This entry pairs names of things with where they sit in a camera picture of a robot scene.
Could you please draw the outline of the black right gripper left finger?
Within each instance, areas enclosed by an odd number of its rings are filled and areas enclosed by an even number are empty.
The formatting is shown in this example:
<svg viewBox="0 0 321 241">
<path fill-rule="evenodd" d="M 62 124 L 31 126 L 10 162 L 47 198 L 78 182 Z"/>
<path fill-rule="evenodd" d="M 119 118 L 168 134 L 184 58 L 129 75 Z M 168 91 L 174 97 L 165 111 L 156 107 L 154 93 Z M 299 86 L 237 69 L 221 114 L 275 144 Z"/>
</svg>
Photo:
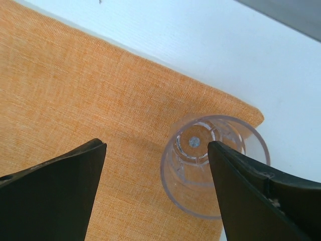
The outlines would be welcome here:
<svg viewBox="0 0 321 241">
<path fill-rule="evenodd" d="M 99 139 L 1 177 L 1 240 L 85 240 L 107 145 Z"/>
</svg>

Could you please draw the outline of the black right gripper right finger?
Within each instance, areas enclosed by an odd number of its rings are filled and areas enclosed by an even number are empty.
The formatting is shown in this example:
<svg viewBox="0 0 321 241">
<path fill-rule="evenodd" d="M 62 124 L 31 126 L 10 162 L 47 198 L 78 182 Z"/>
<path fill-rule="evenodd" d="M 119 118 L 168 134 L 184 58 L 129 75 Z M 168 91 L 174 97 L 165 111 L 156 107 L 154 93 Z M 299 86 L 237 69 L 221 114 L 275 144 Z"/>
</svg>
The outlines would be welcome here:
<svg viewBox="0 0 321 241">
<path fill-rule="evenodd" d="M 227 240 L 320 240 L 320 183 L 219 141 L 208 157 Z"/>
</svg>

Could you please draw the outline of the clear drinking glass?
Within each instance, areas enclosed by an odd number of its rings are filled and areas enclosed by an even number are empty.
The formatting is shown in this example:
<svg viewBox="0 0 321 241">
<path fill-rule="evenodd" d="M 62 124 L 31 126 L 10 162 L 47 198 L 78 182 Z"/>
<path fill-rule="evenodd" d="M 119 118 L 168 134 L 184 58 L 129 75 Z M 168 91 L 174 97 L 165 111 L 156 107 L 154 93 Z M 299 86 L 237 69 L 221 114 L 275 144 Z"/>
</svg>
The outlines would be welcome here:
<svg viewBox="0 0 321 241">
<path fill-rule="evenodd" d="M 270 165 L 268 147 L 250 124 L 228 115 L 189 114 L 175 122 L 160 162 L 169 199 L 202 219 L 221 219 L 208 158 L 208 143 L 221 141 L 241 154 Z"/>
</svg>

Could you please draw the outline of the orange cloth napkin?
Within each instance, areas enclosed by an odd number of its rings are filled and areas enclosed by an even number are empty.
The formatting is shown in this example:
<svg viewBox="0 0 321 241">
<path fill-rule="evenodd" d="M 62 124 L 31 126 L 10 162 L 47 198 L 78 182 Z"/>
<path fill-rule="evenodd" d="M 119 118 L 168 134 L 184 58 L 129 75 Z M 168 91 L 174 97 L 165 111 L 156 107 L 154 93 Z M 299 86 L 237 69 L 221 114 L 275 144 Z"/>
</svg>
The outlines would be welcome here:
<svg viewBox="0 0 321 241">
<path fill-rule="evenodd" d="M 160 180 L 170 128 L 189 114 L 264 120 L 232 95 L 1 1 L 1 174 L 107 143 L 87 240 L 219 240 L 222 223 L 178 209 Z"/>
</svg>

